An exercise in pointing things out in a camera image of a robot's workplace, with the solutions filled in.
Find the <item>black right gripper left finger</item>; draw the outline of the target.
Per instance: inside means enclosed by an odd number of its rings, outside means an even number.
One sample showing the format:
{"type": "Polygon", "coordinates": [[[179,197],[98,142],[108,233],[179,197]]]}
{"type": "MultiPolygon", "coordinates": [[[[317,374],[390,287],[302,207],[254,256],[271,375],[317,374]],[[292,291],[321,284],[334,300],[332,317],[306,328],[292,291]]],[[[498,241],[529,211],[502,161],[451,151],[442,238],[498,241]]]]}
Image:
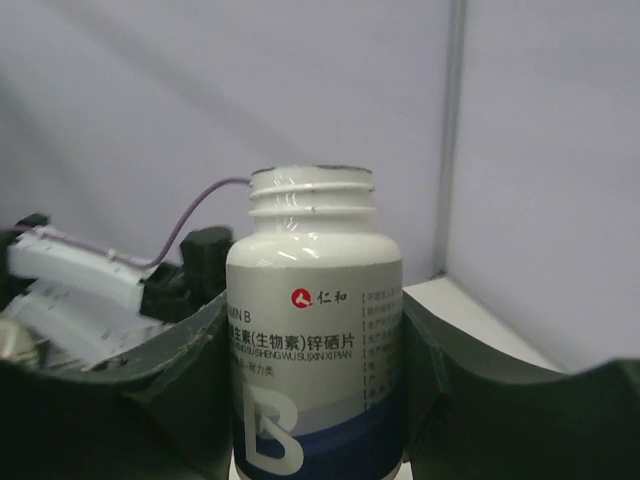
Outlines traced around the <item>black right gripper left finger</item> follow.
{"type": "Polygon", "coordinates": [[[4,479],[226,479],[225,295],[87,372],[1,364],[4,479]]]}

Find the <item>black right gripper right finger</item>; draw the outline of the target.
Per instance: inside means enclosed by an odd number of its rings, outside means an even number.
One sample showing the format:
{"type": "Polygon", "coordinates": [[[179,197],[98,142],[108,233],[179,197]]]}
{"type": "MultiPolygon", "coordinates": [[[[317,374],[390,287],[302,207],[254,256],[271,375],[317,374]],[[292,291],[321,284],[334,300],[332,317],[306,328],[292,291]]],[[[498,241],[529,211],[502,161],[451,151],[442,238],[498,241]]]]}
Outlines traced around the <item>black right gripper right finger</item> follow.
{"type": "Polygon", "coordinates": [[[639,364],[576,374],[502,353],[403,299],[405,451],[416,479],[635,479],[639,364]]]}

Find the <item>white cap pill bottle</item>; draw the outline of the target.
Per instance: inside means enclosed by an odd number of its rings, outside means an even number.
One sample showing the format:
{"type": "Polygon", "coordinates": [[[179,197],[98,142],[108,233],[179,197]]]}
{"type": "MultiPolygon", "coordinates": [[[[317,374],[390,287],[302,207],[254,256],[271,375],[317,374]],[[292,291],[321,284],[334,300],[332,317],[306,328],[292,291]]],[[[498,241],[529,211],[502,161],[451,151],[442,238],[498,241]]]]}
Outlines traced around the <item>white cap pill bottle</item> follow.
{"type": "Polygon", "coordinates": [[[251,178],[226,261],[233,453],[243,479],[392,479],[403,456],[402,256],[372,173],[251,178]]]}

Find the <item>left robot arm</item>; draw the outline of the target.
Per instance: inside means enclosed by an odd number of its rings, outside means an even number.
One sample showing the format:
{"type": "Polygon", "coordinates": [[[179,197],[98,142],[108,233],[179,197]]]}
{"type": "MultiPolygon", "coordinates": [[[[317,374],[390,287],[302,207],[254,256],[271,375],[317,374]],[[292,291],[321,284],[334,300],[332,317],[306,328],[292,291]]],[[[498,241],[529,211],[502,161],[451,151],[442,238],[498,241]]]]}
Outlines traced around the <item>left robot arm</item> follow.
{"type": "Polygon", "coordinates": [[[225,288],[227,226],[189,232],[181,263],[104,251],[30,215],[1,230],[1,358],[90,370],[166,332],[225,288]]]}

